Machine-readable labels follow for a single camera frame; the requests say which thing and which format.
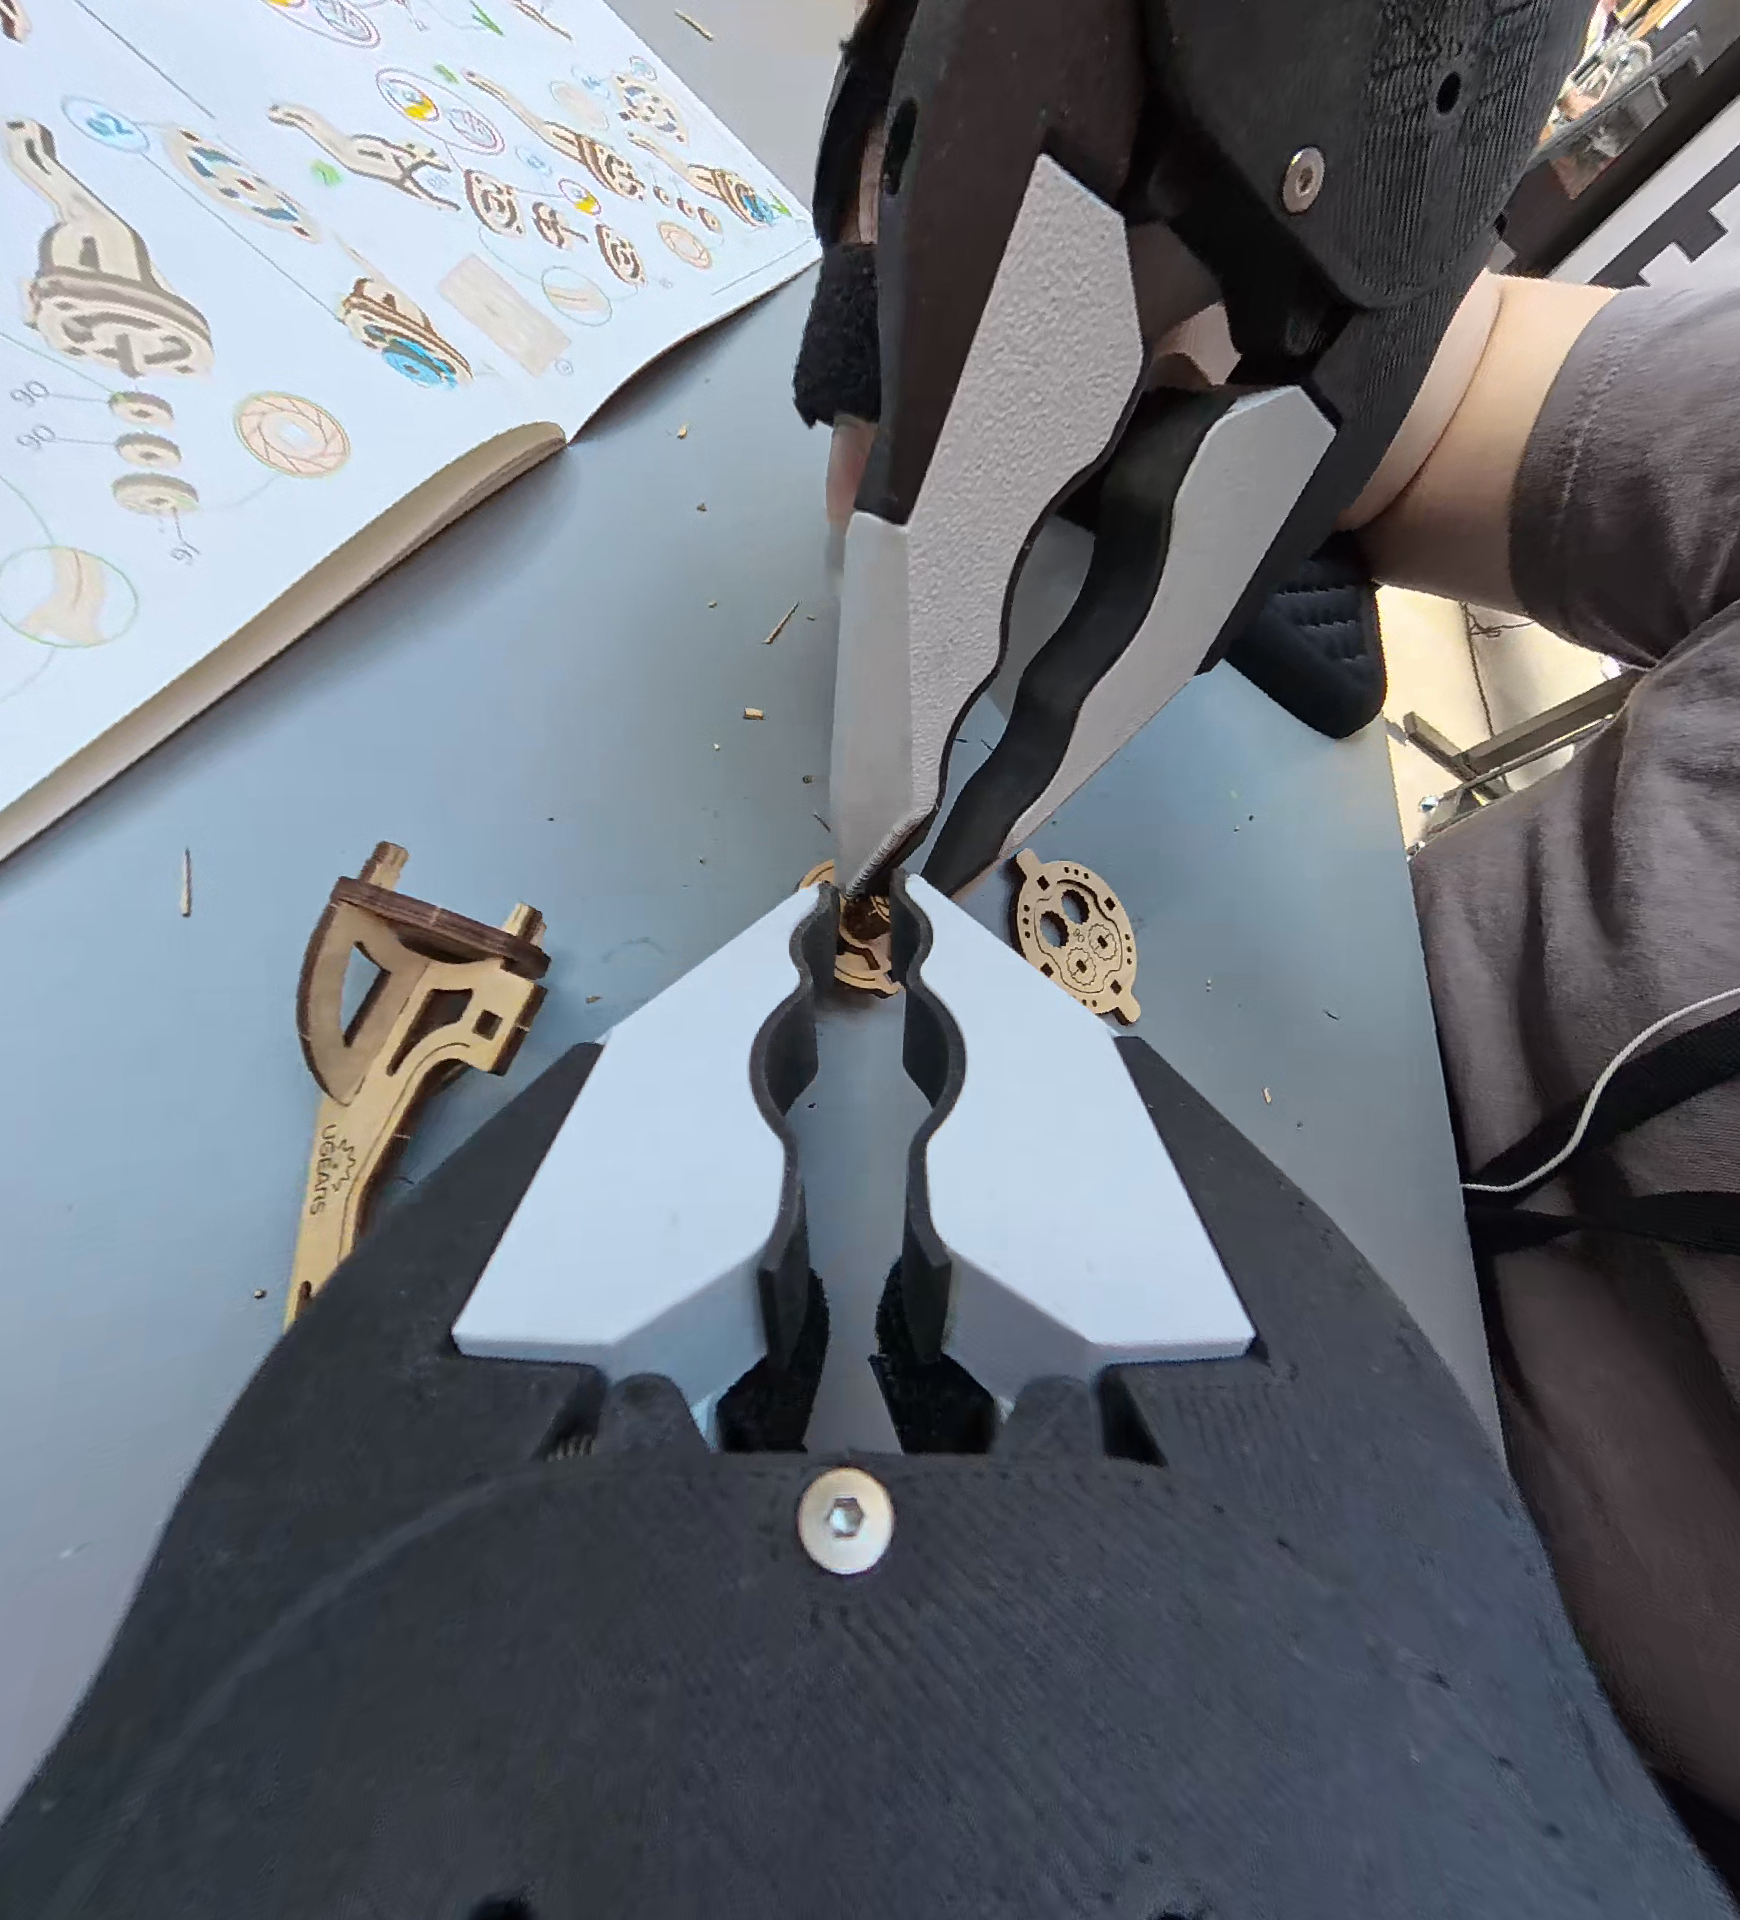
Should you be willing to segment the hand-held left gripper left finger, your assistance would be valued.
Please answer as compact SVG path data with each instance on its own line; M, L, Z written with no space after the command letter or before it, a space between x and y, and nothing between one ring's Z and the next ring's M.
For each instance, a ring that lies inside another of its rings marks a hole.
M810 885L606 1036L454 1343L674 1383L713 1446L802 1443L827 1315L797 1142L830 889Z

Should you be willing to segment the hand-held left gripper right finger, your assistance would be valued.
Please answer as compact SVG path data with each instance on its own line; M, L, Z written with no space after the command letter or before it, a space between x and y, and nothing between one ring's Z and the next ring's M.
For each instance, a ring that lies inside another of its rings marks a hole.
M888 906L928 1103L884 1285L899 1446L986 1451L1045 1379L1242 1357L1257 1332L1120 1045L928 882Z

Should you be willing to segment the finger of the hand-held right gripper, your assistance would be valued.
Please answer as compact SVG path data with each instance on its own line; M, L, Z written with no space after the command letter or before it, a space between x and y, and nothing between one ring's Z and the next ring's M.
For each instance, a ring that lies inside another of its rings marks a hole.
M1294 387L1145 403L1105 470L1074 601L937 832L937 890L1020 850L1206 666L1334 442Z
M928 829L1027 543L1142 367L1123 214L1038 157L916 505L904 523L856 512L845 534L830 799L849 897L880 894Z

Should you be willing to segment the round wooden hub assembly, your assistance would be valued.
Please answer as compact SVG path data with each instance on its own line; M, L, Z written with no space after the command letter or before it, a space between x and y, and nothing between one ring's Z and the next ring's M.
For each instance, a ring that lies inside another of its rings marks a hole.
M823 918L815 914L805 924L802 924L791 941L791 953L797 959L810 963L810 969L815 969L815 934L823 932L833 922L833 981L842 988L853 992L866 992L875 996L897 996L903 992L903 983L893 970L890 959L890 929L878 941L868 945L851 941L840 929L840 897L833 889L833 861L825 858L810 869L802 880L802 890L810 889L830 889L836 894L833 906L836 914Z

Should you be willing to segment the black quilted seat cushion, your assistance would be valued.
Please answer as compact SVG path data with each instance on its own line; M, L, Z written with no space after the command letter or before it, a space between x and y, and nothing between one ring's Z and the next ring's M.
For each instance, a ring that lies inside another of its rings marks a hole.
M1370 725L1385 706L1385 655L1377 587L1355 534L1332 534L1269 594L1227 662L1327 739Z

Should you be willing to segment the round wooden gear-cutout plate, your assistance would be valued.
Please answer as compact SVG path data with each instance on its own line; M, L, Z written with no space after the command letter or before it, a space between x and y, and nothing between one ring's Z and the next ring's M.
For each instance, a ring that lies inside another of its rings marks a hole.
M1136 936L1108 882L1072 861L1012 861L1012 934L1022 959L1101 1019L1136 1024Z

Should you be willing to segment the black white patterned board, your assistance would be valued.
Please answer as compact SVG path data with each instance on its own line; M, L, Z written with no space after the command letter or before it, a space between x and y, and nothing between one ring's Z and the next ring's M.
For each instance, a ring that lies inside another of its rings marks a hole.
M1489 269L1740 287L1740 2L1596 4Z

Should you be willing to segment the person's grey clothed body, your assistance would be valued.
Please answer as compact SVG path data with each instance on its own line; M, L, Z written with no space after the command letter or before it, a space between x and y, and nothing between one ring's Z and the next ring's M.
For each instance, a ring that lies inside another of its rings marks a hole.
M1619 1049L1740 1004L1740 640L1658 666L1572 769L1414 869L1468 1170L1554 1123ZM1577 1230L1483 1260L1511 1468L1633 1746L1740 1905L1740 1254L1644 1237L1740 1203L1740 1069L1606 1145L1538 1210Z

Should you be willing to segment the illustrated instruction booklet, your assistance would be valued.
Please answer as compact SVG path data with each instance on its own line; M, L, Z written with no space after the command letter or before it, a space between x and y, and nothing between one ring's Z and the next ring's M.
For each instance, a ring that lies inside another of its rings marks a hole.
M0 863L813 257L606 4L0 4Z

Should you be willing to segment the metal frame on floor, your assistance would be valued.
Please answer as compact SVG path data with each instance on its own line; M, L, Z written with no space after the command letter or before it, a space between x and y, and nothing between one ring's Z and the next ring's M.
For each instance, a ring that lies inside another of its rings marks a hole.
M1640 671L1513 612L1385 587L1385 733L1409 853L1561 767Z

